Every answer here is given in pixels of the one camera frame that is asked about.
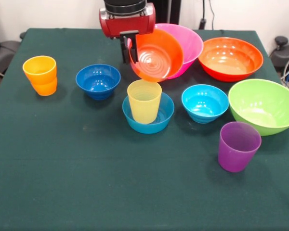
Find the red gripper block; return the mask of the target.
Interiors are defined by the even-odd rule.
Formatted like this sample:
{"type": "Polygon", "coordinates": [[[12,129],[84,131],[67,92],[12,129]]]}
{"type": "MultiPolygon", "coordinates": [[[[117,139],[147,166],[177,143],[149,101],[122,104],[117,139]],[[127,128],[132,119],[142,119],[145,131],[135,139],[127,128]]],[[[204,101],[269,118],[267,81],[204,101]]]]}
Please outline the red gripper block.
{"type": "MultiPolygon", "coordinates": [[[[99,10],[99,21],[108,38],[118,38],[124,33],[152,33],[156,22],[156,10],[151,2],[105,2],[99,10]]],[[[131,35],[131,57],[138,61],[136,35],[131,35]]],[[[130,63],[128,39],[121,36],[120,47],[124,64],[130,63]]]]}

